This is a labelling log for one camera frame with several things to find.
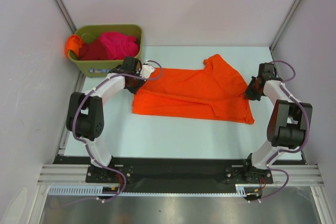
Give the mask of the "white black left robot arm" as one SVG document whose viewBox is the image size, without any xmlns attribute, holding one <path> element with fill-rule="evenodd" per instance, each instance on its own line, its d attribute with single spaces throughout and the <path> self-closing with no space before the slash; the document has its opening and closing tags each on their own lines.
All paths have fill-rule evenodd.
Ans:
<svg viewBox="0 0 336 224">
<path fill-rule="evenodd" d="M 155 68 L 148 62 L 126 57 L 122 64 L 108 71 L 106 77 L 86 92 L 70 96 L 66 128 L 81 142 L 98 169 L 98 176 L 105 182 L 115 178 L 116 169 L 109 165 L 112 154 L 99 137 L 104 129 L 104 104 L 122 90 L 137 91 L 146 83 Z"/>
</svg>

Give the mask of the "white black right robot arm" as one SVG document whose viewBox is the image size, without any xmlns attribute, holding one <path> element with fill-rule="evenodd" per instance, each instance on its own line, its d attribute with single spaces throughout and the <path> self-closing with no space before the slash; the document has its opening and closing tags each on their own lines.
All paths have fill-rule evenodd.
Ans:
<svg viewBox="0 0 336 224">
<path fill-rule="evenodd" d="M 242 169 L 243 179 L 249 183 L 259 179 L 261 169 L 269 169 L 282 154 L 300 153 L 308 142 L 312 105 L 299 101 L 287 89 L 285 83 L 292 79 L 280 78 L 274 62 L 261 63 L 258 75 L 251 78 L 244 93 L 245 99 L 251 101 L 267 97 L 274 106 L 267 140 L 249 155 L 251 164 Z"/>
</svg>

